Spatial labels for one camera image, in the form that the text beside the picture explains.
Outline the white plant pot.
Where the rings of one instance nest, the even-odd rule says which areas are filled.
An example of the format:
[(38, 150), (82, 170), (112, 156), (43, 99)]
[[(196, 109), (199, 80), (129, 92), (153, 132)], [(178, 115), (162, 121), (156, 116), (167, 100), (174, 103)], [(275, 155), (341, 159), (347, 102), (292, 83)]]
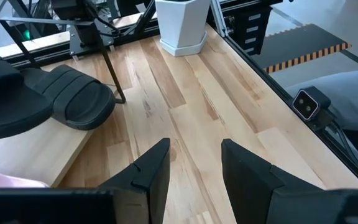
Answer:
[(211, 0), (155, 0), (162, 48), (174, 57), (201, 52)]

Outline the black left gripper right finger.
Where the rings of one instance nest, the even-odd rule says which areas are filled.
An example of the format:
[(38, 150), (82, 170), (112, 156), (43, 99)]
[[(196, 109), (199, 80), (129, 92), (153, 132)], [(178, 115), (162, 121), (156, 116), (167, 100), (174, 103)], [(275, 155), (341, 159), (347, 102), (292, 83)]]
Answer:
[(320, 188), (269, 163), (232, 139), (223, 139), (224, 185), (237, 224), (266, 224), (273, 192), (313, 192)]

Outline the black drawer unit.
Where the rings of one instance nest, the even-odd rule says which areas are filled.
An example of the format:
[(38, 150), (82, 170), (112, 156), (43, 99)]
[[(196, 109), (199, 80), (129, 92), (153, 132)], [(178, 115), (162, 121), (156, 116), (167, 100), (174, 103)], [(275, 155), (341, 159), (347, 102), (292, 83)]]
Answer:
[(251, 8), (234, 16), (231, 38), (249, 55), (260, 54), (272, 7)]

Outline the pink rubber slide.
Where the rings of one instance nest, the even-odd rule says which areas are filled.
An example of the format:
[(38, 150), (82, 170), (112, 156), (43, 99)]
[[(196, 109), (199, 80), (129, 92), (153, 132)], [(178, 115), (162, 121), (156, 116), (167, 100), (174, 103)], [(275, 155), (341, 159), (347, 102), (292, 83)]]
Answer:
[(38, 180), (23, 179), (9, 175), (0, 174), (0, 188), (47, 188), (48, 185)]

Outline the silver aluminium extrusion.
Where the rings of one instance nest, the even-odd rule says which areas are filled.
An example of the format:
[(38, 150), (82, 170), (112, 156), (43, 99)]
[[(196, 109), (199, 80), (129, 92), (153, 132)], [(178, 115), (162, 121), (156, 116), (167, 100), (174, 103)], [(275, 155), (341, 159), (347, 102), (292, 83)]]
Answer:
[(227, 31), (226, 23), (224, 21), (224, 16), (221, 10), (219, 0), (211, 0), (211, 10), (216, 24), (217, 33), (221, 37), (227, 37), (228, 31)]

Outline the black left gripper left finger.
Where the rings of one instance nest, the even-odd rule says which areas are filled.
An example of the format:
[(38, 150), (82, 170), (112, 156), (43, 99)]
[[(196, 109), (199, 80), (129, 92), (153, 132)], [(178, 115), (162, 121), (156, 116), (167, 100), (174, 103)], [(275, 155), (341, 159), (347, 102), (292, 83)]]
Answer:
[(163, 138), (99, 188), (112, 191), (112, 224), (162, 224), (170, 183), (170, 139)]

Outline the black rubber slide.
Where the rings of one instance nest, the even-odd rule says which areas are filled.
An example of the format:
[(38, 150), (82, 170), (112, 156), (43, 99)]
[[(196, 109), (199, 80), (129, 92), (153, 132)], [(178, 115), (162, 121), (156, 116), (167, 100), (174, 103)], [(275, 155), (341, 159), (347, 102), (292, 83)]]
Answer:
[(20, 71), (0, 57), (0, 139), (24, 133), (52, 113), (51, 102), (27, 87)]
[(21, 75), (27, 87), (51, 102), (52, 118), (73, 129), (89, 131), (99, 127), (116, 105), (110, 87), (68, 65), (49, 72), (27, 68)]

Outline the black striped floor mat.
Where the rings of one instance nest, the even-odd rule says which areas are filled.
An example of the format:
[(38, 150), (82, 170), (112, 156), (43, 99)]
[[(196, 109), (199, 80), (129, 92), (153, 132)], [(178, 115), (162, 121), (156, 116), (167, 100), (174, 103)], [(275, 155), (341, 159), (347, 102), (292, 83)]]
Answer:
[(351, 48), (334, 34), (307, 24), (265, 37), (252, 59), (269, 74)]

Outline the black metal wooden shelf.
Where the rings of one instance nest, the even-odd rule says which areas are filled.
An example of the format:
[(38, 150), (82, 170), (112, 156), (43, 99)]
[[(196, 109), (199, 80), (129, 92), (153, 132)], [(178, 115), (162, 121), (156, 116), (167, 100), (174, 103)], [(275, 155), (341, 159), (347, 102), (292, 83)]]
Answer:
[(93, 130), (74, 130), (50, 118), (23, 134), (0, 139), (0, 174), (56, 187), (93, 140)]

